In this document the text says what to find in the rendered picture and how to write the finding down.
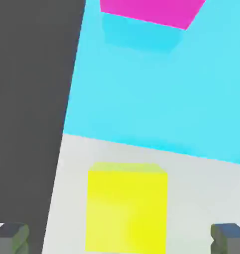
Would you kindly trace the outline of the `small yellow cube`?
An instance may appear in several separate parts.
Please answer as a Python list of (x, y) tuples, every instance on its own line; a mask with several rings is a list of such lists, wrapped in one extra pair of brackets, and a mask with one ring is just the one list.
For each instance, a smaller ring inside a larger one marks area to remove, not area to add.
[(155, 163), (95, 162), (88, 170), (85, 250), (166, 254), (167, 172)]

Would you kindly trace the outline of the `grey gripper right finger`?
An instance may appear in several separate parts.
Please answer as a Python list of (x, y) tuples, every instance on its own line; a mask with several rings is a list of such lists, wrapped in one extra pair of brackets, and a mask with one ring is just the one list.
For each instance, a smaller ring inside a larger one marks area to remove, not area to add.
[(240, 226), (237, 224), (212, 224), (211, 237), (211, 254), (240, 254)]

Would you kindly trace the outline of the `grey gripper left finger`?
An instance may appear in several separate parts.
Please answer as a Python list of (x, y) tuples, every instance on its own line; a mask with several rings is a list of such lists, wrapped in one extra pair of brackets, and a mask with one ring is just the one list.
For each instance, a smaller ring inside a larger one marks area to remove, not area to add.
[(29, 227), (23, 223), (0, 226), (0, 254), (29, 254)]

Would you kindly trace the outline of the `large cyan box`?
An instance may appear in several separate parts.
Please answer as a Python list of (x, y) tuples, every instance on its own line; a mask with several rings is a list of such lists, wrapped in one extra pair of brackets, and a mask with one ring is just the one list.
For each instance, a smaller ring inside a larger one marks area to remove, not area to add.
[(186, 30), (86, 0), (64, 133), (240, 163), (240, 0)]

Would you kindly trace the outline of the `small magenta cube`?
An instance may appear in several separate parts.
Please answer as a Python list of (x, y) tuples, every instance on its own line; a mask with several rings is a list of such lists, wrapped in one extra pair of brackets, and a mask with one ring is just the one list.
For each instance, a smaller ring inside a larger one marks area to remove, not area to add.
[(100, 10), (186, 30), (206, 0), (100, 0)]

